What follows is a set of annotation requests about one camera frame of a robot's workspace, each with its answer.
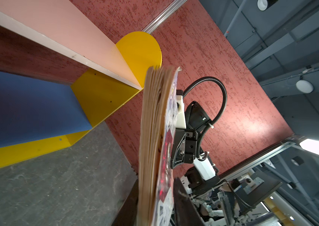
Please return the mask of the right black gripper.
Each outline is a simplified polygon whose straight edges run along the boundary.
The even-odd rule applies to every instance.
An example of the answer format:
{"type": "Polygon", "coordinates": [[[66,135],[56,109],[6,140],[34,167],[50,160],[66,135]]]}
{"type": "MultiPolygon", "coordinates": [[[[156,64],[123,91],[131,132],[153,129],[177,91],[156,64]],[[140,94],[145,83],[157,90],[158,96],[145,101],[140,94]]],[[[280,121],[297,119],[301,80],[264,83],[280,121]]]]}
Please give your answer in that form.
{"type": "Polygon", "coordinates": [[[192,164],[197,150],[198,132],[196,130],[176,129],[170,166],[174,169],[183,163],[192,164]]]}

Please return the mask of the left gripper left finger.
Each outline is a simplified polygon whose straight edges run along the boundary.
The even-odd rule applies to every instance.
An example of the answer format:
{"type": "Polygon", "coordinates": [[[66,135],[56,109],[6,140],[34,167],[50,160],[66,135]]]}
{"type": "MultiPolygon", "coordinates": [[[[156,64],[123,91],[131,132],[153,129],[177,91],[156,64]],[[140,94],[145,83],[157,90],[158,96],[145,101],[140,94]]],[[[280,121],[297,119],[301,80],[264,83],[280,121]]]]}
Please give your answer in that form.
{"type": "Polygon", "coordinates": [[[120,208],[112,226],[135,226],[138,204],[138,180],[134,183],[128,197],[120,208]]]}

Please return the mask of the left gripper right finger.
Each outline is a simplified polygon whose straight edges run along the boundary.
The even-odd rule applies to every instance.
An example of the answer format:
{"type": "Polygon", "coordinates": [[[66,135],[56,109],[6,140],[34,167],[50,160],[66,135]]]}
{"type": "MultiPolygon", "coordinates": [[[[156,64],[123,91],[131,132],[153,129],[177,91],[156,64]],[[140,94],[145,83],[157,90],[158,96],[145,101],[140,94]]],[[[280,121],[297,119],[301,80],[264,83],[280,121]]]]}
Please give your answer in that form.
{"type": "Polygon", "coordinates": [[[175,226],[204,226],[202,218],[179,178],[174,180],[173,186],[175,226]]]}

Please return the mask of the red pink picture book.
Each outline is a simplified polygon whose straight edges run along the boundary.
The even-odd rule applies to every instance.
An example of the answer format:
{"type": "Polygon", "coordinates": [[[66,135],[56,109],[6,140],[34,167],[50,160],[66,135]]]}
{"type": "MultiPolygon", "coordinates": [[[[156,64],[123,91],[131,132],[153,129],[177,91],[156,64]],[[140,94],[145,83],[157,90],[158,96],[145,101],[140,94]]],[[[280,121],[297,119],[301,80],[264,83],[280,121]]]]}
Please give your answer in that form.
{"type": "Polygon", "coordinates": [[[171,153],[181,68],[150,67],[143,90],[138,168],[137,226],[168,226],[174,208],[171,153]]]}

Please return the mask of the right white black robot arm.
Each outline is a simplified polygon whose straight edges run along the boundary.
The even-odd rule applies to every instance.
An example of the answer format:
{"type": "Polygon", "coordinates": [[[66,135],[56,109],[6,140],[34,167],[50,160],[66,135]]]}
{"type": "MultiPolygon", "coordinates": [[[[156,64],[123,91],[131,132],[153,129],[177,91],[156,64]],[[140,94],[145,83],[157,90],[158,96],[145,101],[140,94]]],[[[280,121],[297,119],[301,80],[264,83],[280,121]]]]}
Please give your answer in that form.
{"type": "Polygon", "coordinates": [[[200,157],[196,157],[198,141],[198,132],[186,125],[185,105],[180,98],[177,100],[177,124],[170,166],[174,169],[184,163],[193,165],[180,180],[187,194],[194,196],[208,193],[220,182],[218,170],[208,152],[200,150],[200,157]]]}

